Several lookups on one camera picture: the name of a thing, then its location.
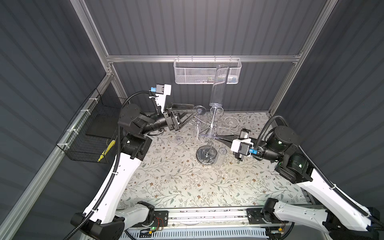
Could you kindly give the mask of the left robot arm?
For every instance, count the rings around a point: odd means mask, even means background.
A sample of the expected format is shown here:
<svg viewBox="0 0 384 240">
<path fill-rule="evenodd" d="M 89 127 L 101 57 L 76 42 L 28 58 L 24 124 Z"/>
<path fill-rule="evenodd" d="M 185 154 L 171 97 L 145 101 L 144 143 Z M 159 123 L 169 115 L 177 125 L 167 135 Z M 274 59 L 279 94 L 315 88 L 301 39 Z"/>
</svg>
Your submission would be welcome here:
<svg viewBox="0 0 384 240">
<path fill-rule="evenodd" d="M 148 134 L 164 129 L 178 131 L 198 113 L 191 104 L 171 104 L 163 113 L 159 106 L 155 109 L 154 114 L 146 115 L 136 104 L 121 108 L 114 164 L 91 203 L 82 213 L 72 217 L 74 229 L 65 236 L 66 240 L 78 231 L 96 240 L 117 240 L 134 225 L 149 227 L 153 224 L 153 205 L 139 201 L 118 213 L 119 201 L 150 148 L 152 139 Z"/>
</svg>

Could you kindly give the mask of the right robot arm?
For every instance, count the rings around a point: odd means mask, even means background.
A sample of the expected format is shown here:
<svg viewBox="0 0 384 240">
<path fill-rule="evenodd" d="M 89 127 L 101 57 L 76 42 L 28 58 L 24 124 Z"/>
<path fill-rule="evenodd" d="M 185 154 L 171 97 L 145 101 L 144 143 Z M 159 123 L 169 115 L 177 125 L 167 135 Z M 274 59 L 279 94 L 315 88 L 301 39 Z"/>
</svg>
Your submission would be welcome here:
<svg viewBox="0 0 384 240">
<path fill-rule="evenodd" d="M 256 139 L 249 133 L 242 129 L 239 135 L 218 135 L 215 139 L 230 147 L 238 160 L 252 156 L 275 162 L 280 176 L 323 205 L 322 209 L 308 209 L 268 198 L 258 214 L 266 223 L 297 223 L 319 230 L 333 240 L 379 239 L 379 232 L 384 229 L 379 211 L 358 204 L 327 179 L 304 153 L 291 128 L 277 126 L 269 131 L 265 126 Z"/>
</svg>

